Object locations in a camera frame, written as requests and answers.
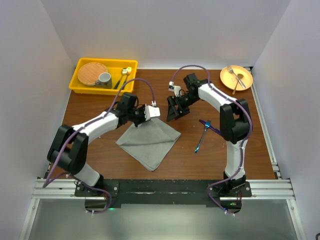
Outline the grey cloth napkin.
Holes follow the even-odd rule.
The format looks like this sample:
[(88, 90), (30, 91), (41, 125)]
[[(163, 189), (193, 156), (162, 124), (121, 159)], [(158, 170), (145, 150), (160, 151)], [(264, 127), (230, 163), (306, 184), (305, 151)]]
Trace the grey cloth napkin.
[(132, 124), (116, 144), (153, 172), (180, 136), (180, 132), (160, 119), (153, 118), (138, 127)]

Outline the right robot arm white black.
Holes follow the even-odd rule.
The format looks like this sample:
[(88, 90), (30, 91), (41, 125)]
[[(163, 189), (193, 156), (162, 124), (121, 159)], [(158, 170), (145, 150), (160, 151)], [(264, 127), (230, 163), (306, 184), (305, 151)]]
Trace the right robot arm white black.
[(253, 130), (253, 123), (248, 102), (237, 100), (226, 95), (207, 79), (199, 80), (192, 73), (183, 79), (187, 91), (182, 94), (181, 87), (169, 82), (168, 90), (174, 96), (167, 98), (168, 113), (166, 120), (177, 120), (190, 113), (189, 106), (203, 100), (219, 112), (219, 132), (227, 145), (227, 163), (223, 173), (223, 192), (230, 197), (235, 196), (241, 185), (246, 182), (244, 170), (245, 148), (249, 135)]

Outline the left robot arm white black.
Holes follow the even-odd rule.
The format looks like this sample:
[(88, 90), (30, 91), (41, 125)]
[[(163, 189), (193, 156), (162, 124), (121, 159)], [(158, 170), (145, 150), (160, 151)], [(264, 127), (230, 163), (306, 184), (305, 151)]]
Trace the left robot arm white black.
[(87, 163), (89, 144), (103, 134), (127, 122), (136, 127), (147, 121), (146, 104), (138, 104), (134, 93), (125, 93), (116, 106), (82, 124), (61, 125), (47, 154), (47, 160), (86, 184), (86, 191), (99, 196), (104, 190), (104, 177)]

